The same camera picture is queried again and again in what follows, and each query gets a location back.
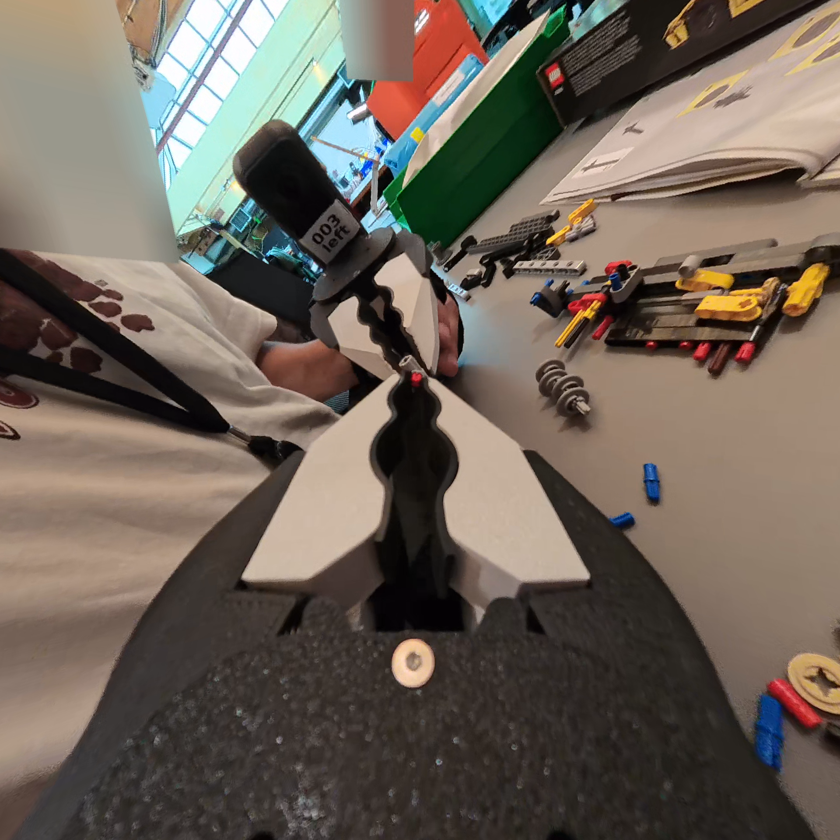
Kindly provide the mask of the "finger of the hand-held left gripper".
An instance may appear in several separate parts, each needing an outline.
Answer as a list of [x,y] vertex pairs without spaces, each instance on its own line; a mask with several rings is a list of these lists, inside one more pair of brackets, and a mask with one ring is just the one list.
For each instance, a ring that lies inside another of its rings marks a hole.
[[328,318],[338,349],[353,364],[384,381],[400,372],[395,340],[372,305],[349,297]]
[[379,269],[377,286],[390,292],[390,306],[414,347],[414,358],[435,375],[440,350],[438,299],[431,280],[415,267],[409,255],[401,254]]

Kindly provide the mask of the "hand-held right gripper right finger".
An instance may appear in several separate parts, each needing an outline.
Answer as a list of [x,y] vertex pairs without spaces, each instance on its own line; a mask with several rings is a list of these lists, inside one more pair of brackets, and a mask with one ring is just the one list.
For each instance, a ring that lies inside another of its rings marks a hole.
[[432,380],[420,381],[424,570],[474,607],[591,581],[547,491],[511,437]]

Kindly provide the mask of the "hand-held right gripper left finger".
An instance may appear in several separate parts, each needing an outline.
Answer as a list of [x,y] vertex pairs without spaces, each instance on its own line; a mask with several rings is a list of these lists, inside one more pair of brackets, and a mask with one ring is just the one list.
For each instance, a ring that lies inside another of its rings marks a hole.
[[374,538],[385,489],[371,447],[392,418],[387,396],[399,381],[384,381],[310,445],[241,574],[248,588],[353,607],[383,582]]

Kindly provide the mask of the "small black blue lego assembly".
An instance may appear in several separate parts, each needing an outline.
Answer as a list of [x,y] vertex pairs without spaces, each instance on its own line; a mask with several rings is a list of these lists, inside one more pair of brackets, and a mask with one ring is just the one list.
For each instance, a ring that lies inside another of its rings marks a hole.
[[570,287],[569,280],[562,280],[559,285],[555,286],[554,280],[549,279],[540,290],[532,295],[529,301],[530,305],[540,309],[553,319],[557,319],[568,305],[571,294]]

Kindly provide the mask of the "grey lego axle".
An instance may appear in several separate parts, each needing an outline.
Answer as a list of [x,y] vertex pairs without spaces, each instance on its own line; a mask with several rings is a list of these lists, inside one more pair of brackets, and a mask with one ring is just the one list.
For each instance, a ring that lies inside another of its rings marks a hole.
[[583,379],[561,360],[546,360],[535,372],[540,395],[564,417],[585,417],[592,409]]

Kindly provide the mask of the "partly built lego chassis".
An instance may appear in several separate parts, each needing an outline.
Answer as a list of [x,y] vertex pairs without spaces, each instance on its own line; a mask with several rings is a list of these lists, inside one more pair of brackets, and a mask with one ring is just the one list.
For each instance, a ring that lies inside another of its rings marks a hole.
[[717,376],[749,366],[782,324],[797,328],[838,280],[839,234],[793,245],[774,238],[697,249],[641,267],[623,259],[570,290],[570,315],[554,346],[581,337],[614,348],[671,349]]

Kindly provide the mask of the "pile of colourful lego pieces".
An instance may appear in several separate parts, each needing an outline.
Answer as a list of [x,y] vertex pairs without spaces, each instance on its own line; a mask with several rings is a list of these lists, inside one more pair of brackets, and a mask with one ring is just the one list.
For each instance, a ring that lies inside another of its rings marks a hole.
[[786,722],[814,734],[830,751],[838,753],[838,653],[794,655],[784,675],[769,681],[759,695],[752,724],[752,750],[775,773],[782,770]]

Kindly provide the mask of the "lego instruction booklet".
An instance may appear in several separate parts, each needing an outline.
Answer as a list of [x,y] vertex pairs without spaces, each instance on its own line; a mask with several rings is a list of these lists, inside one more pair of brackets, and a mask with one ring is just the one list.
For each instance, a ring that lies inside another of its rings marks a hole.
[[639,99],[542,205],[677,196],[785,171],[839,181],[839,2]]

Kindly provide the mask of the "person's left forearm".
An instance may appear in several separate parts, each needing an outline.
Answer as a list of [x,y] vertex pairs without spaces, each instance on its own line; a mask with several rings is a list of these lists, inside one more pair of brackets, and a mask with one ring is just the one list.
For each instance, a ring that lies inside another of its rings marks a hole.
[[350,391],[359,382],[352,363],[319,340],[305,343],[266,341],[255,363],[270,384],[316,402]]

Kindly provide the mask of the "yellow car lego box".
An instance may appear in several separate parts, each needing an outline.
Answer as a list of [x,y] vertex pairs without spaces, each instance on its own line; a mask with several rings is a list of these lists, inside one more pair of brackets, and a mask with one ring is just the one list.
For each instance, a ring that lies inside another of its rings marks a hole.
[[563,128],[816,5],[810,1],[586,2],[538,79]]

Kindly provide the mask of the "person's left hand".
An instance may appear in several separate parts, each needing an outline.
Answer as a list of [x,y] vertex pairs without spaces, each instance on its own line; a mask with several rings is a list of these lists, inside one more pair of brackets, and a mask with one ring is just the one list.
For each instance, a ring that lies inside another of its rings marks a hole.
[[438,359],[437,377],[451,378],[459,370],[459,356],[463,349],[463,323],[459,306],[447,294],[445,301],[437,301]]

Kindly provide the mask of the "large paned window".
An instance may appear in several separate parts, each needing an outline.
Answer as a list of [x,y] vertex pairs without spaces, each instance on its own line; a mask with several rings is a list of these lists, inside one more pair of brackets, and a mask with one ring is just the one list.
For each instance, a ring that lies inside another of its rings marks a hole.
[[150,119],[165,190],[194,152],[288,1],[190,2],[155,71]]

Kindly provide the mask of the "green plastic bin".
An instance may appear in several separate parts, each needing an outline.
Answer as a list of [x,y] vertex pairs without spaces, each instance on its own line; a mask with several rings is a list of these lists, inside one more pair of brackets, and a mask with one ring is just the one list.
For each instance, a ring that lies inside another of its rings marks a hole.
[[406,168],[395,176],[385,200],[399,225],[427,244],[451,245],[559,135],[538,71],[568,34],[564,12],[551,13],[510,75],[411,182],[403,184]]

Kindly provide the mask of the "red plastic crate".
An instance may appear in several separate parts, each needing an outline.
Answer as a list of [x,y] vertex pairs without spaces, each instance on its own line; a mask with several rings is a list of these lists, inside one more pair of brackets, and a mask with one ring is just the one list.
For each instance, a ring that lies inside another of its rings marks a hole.
[[416,1],[413,78],[376,81],[368,108],[386,135],[398,140],[420,111],[469,56],[481,67],[489,60],[465,11],[457,1]]

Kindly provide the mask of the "light blue package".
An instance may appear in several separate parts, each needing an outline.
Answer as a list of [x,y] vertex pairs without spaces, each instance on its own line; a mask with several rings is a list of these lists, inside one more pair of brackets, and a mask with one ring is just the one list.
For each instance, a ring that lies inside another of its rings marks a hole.
[[480,74],[485,64],[474,54],[468,54],[440,89],[408,123],[384,154],[384,163],[394,176],[407,167],[420,140],[434,123],[451,107],[457,97]]

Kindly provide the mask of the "white printed shirt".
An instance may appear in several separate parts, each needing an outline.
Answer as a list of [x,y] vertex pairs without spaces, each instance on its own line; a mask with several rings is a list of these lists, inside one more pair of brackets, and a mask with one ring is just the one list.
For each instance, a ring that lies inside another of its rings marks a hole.
[[[256,365],[278,319],[179,262],[2,249],[247,434],[307,447],[337,416]],[[268,475],[225,434],[2,370],[2,838],[51,782],[147,605]]]

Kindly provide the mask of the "white desk mount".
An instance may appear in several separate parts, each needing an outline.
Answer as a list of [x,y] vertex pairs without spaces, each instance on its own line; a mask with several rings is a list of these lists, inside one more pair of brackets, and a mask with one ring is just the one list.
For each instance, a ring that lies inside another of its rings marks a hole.
[[312,135],[311,142],[321,144],[327,148],[332,150],[342,152],[345,154],[350,155],[351,157],[358,158],[362,161],[370,161],[371,162],[371,178],[370,183],[368,185],[367,193],[370,198],[370,212],[373,214],[375,218],[378,218],[383,214],[383,210],[380,208],[381,204],[381,196],[380,196],[380,170],[383,168],[385,162],[382,157],[382,154],[379,152],[374,152],[369,154],[365,151],[362,151],[361,148],[346,148],[342,145],[331,143],[326,141],[319,136]]

